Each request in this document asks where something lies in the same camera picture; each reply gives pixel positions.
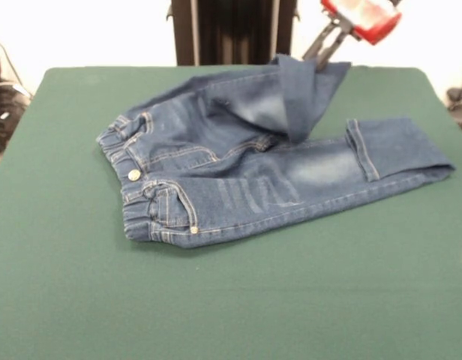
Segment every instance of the white wall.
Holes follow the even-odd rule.
[[[170,0],[1,0],[0,40],[34,91],[47,68],[176,65]],[[326,24],[318,0],[300,0],[292,55],[300,57]],[[417,67],[438,95],[462,78],[462,0],[403,0],[403,20],[378,46],[349,38],[334,60]]]

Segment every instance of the jeans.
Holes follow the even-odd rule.
[[[97,141],[122,185],[125,235],[229,242],[446,178],[454,167],[408,118],[351,118],[341,137],[308,139],[348,68],[278,55],[120,115]]]

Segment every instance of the metal button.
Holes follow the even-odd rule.
[[[127,178],[130,179],[132,182],[135,182],[141,177],[141,172],[138,169],[131,170],[127,174]]]

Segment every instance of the green table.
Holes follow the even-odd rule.
[[[354,67],[314,137],[411,116],[457,172],[195,250],[123,234],[95,137],[222,67],[52,69],[0,165],[1,359],[462,359],[462,133],[426,76]]]

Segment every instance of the elastic waistband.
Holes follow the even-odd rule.
[[[128,145],[133,142],[133,138],[127,139],[128,136],[124,136],[129,126],[128,122],[129,120],[120,116],[96,141],[121,182],[126,237],[136,241],[148,239],[159,242],[161,241],[159,234],[152,235],[150,199],[146,197],[144,191],[146,174],[129,152]]]

